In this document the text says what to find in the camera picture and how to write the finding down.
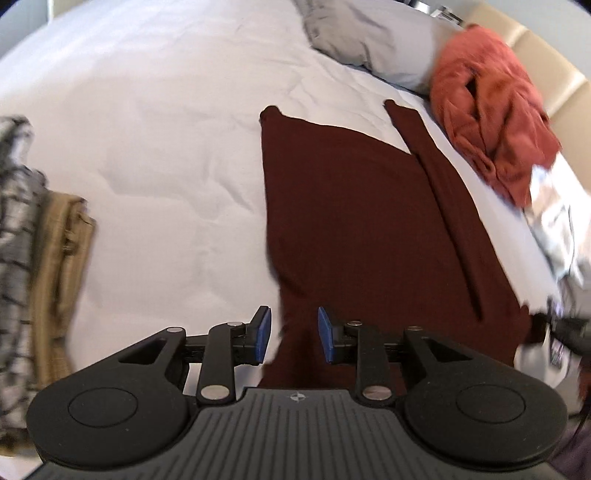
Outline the nightstand items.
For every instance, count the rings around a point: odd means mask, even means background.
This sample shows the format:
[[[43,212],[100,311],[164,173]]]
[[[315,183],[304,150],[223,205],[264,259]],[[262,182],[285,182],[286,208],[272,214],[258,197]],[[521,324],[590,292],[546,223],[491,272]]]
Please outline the nightstand items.
[[[420,0],[408,0],[405,1],[405,4],[433,18],[444,19],[457,25],[463,24],[463,19],[446,6],[430,6],[429,4]]]

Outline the orange fleece blanket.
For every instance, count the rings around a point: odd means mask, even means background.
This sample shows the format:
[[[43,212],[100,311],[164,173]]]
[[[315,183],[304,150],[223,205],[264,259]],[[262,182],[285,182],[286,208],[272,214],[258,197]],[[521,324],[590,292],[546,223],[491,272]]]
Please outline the orange fleece blanket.
[[[517,208],[531,204],[532,170],[550,169],[561,150],[541,94],[503,39],[472,24],[436,63],[433,115],[482,180]]]

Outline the grey bed sheet mattress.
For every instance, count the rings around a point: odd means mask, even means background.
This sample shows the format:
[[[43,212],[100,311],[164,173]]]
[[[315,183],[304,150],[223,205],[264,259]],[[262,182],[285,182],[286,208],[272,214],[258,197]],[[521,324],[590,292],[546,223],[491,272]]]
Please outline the grey bed sheet mattress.
[[[1,61],[1,110],[34,129],[28,163],[97,221],[69,336],[77,367],[155,331],[200,333],[287,309],[266,245],[259,115],[335,125],[394,148],[384,103],[418,110],[457,169],[518,299],[557,294],[522,214],[484,184],[420,97],[308,45],[290,1],[92,1]]]

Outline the grey pillow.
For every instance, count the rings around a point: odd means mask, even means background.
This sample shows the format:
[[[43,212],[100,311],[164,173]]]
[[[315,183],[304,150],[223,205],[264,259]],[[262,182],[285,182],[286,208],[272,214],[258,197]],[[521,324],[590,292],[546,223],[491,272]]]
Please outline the grey pillow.
[[[311,47],[426,96],[435,64],[462,28],[398,1],[297,1]]]

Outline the dark red sweater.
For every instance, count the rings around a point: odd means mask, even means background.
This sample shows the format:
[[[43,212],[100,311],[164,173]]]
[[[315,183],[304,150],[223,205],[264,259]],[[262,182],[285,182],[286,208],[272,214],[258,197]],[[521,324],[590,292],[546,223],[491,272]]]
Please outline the dark red sweater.
[[[260,115],[266,243],[283,330],[264,388],[349,388],[325,361],[318,309],[396,334],[410,325],[504,364],[530,330],[475,203],[420,114],[387,101],[397,148],[342,127]]]

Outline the grey striped folded garment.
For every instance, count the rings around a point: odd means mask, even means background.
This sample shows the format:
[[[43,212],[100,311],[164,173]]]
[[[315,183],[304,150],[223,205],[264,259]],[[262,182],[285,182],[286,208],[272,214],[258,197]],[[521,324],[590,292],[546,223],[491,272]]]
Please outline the grey striped folded garment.
[[[36,230],[46,177],[26,165],[33,130],[24,117],[1,119],[1,449],[28,441],[26,411],[37,392],[29,308]]]

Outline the white crumpled garment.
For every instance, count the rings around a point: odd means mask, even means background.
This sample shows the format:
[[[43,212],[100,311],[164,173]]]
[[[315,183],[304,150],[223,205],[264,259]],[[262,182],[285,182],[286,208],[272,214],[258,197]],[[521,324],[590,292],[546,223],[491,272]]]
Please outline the white crumpled garment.
[[[590,192],[562,154],[548,170],[535,166],[526,221],[556,279],[590,287]]]

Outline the tan striped folded garment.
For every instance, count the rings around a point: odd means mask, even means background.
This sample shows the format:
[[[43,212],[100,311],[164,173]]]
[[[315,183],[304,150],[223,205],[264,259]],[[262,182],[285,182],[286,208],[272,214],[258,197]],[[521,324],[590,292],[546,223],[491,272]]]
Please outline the tan striped folded garment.
[[[34,386],[42,390],[71,374],[66,336],[95,234],[86,200],[50,191],[37,225],[29,310]]]

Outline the beige padded headboard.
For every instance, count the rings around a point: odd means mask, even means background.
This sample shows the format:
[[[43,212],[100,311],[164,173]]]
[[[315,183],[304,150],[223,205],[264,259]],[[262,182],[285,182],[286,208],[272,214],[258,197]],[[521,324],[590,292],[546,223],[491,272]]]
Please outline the beige padded headboard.
[[[513,50],[543,97],[562,154],[590,188],[590,81],[545,40],[493,6],[474,6],[464,23],[496,32]]]

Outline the smartphone on bed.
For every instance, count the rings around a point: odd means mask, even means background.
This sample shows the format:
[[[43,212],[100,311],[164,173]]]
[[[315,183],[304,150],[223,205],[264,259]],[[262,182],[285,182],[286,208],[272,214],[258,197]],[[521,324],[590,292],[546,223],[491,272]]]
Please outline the smartphone on bed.
[[[549,358],[550,365],[561,370],[568,365],[570,360],[570,350],[559,339],[559,325],[564,320],[564,307],[560,301],[554,297],[547,300],[547,309],[549,316]]]

